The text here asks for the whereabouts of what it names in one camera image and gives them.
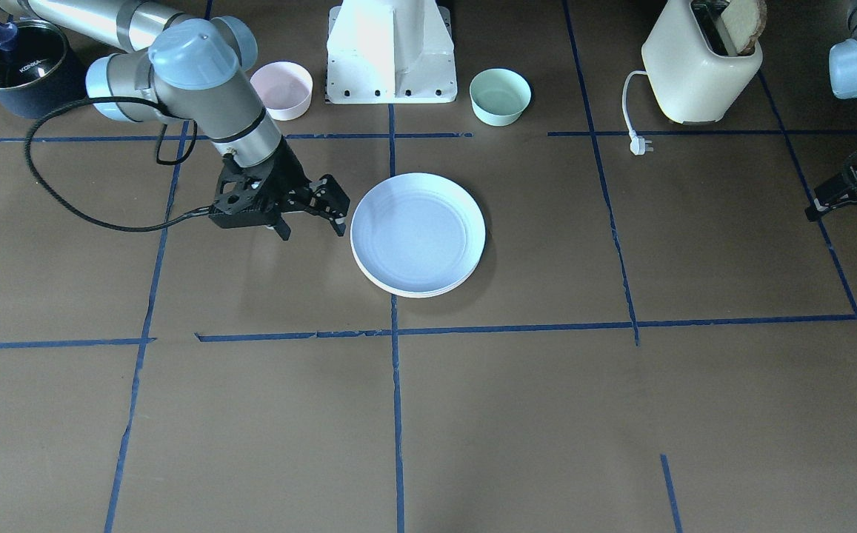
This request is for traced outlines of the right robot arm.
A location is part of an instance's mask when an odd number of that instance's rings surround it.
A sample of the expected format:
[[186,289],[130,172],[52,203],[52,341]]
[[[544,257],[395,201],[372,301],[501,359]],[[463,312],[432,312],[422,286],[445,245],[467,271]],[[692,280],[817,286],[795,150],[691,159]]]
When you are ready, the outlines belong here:
[[23,138],[23,156],[38,185],[73,215],[99,227],[113,223],[80,212],[36,169],[32,143],[50,119],[92,105],[105,117],[140,124],[189,121],[221,155],[212,202],[153,226],[166,229],[195,217],[216,226],[271,227],[290,238],[284,215],[322,217],[346,232],[350,199],[331,175],[307,179],[303,166],[252,87],[246,71],[258,44],[232,16],[201,19],[153,1],[0,1],[0,10],[68,28],[118,53],[94,61],[84,78],[87,97],[37,118]]

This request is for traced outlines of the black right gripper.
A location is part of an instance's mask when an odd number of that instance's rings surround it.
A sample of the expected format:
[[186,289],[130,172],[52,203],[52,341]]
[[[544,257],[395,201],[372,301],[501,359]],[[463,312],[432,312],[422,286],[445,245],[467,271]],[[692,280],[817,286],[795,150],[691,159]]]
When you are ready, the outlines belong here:
[[323,175],[310,182],[288,142],[280,141],[276,151],[265,162],[245,170],[250,178],[260,179],[260,186],[249,208],[243,210],[247,223],[271,223],[271,229],[284,242],[292,230],[283,213],[305,212],[329,221],[337,236],[346,234],[350,197],[333,175]]

